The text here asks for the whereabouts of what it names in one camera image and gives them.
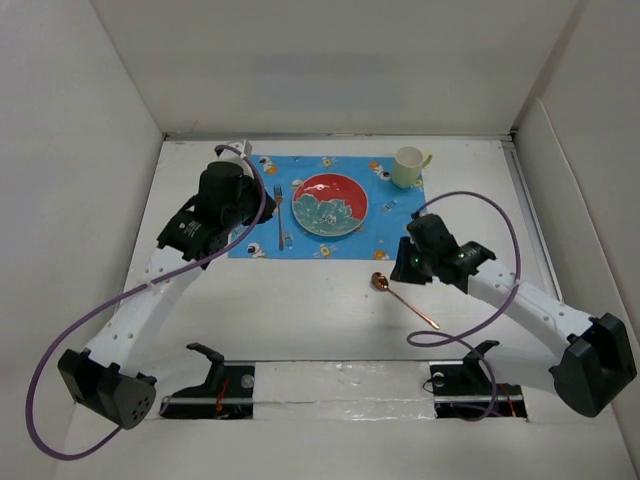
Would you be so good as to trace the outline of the rose gold fork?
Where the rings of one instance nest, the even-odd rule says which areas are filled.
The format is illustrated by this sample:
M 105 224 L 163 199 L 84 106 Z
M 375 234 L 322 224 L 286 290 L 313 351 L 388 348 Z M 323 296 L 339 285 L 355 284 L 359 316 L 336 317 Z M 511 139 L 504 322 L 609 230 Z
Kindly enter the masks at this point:
M 283 202 L 283 191 L 280 184 L 274 185 L 274 200 L 276 202 L 276 207 L 278 210 L 278 241 L 279 241 L 279 250 L 283 251 L 285 247 L 284 243 L 284 234 L 282 227 L 282 202 Z

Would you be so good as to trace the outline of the rose gold spoon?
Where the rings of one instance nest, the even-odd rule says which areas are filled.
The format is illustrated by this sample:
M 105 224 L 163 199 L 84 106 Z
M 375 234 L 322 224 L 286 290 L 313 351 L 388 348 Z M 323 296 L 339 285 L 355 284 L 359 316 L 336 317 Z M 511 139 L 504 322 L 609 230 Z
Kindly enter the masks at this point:
M 387 292 L 387 293 L 391 294 L 395 299 L 400 301 L 405 307 L 407 307 L 414 314 L 416 314 L 419 318 L 421 318 L 423 321 L 425 321 L 431 328 L 433 328 L 435 330 L 440 330 L 441 329 L 441 326 L 436 321 L 431 319 L 429 316 L 424 314 L 422 311 L 420 311 L 418 308 L 416 308 L 414 305 L 409 303 L 402 296 L 400 296 L 398 293 L 396 293 L 394 290 L 392 290 L 391 287 L 390 287 L 390 284 L 389 284 L 389 280 L 381 272 L 374 272 L 371 275 L 371 285 L 372 285 L 372 287 L 374 289 L 376 289 L 378 291 Z

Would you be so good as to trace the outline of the blue space print cloth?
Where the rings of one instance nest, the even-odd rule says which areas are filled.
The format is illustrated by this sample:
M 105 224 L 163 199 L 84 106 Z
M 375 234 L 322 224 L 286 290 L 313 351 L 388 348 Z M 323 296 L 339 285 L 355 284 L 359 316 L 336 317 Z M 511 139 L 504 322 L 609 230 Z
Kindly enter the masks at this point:
M 255 229 L 229 256 L 236 259 L 285 260 L 394 260 L 401 237 L 407 235 L 411 214 L 425 202 L 423 180 L 400 189 L 391 181 L 393 158 L 367 156 L 275 156 L 255 155 L 263 169 L 269 194 L 274 185 L 283 191 L 282 227 L 285 247 L 279 250 L 278 210 L 274 218 Z M 294 219 L 292 198 L 307 178 L 336 173 L 356 180 L 365 190 L 369 210 L 363 224 L 341 237 L 307 233 Z

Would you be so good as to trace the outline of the light green mug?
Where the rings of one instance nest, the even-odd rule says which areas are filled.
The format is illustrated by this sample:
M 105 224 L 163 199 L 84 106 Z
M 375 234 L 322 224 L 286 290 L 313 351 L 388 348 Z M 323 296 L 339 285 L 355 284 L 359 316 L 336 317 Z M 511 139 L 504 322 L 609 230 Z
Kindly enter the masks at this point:
M 413 146 L 403 146 L 397 150 L 391 170 L 391 181 L 398 188 L 411 187 L 420 177 L 422 170 L 431 162 L 432 154 L 424 154 Z

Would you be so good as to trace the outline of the red teal floral plate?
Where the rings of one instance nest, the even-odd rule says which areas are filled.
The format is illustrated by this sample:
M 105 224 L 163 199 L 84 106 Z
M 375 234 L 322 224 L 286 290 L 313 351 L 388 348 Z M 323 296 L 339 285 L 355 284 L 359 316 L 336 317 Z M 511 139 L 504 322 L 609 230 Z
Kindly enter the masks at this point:
M 357 230 L 367 217 L 369 200 L 354 179 L 336 173 L 304 180 L 292 198 L 292 212 L 307 233 L 341 237 Z

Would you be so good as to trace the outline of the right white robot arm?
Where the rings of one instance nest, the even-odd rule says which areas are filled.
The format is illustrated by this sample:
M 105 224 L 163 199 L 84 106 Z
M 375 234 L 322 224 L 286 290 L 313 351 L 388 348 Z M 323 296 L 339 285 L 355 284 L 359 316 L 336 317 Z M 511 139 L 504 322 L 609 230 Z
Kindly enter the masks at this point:
M 495 308 L 546 347 L 527 355 L 485 340 L 443 380 L 447 395 L 466 387 L 474 395 L 497 383 L 556 394 L 571 410 L 593 418 L 637 376 L 621 319 L 576 310 L 528 282 L 481 244 L 456 242 L 441 217 L 413 214 L 400 241 L 392 279 L 424 285 L 438 279 Z

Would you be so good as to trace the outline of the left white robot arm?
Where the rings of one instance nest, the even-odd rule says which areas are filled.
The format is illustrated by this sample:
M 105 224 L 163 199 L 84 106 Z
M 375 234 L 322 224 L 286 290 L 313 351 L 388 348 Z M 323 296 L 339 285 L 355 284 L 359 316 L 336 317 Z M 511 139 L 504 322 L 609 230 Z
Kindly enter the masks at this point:
M 141 290 L 119 301 L 107 324 L 81 351 L 66 350 L 58 370 L 72 398 L 119 428 L 136 427 L 156 398 L 146 351 L 175 303 L 227 251 L 233 230 L 271 218 L 267 195 L 249 160 L 247 140 L 215 147 L 196 194 L 157 238 Z

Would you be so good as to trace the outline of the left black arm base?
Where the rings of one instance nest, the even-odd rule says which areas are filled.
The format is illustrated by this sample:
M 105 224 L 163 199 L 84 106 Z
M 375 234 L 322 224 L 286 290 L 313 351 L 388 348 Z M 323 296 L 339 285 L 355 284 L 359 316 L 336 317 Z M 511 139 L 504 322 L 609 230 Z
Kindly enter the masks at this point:
M 206 360 L 206 376 L 165 396 L 159 415 L 175 420 L 248 420 L 253 418 L 256 364 L 227 362 L 201 343 L 186 346 L 196 360 Z

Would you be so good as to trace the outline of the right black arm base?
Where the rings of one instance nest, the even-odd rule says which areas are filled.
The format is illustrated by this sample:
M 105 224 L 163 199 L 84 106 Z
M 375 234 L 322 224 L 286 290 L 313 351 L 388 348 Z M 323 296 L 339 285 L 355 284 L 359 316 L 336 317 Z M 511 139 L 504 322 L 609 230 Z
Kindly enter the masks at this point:
M 422 388 L 433 396 L 437 419 L 477 421 L 486 418 L 527 418 L 519 385 L 491 383 L 480 357 L 470 351 L 460 360 L 429 363 Z

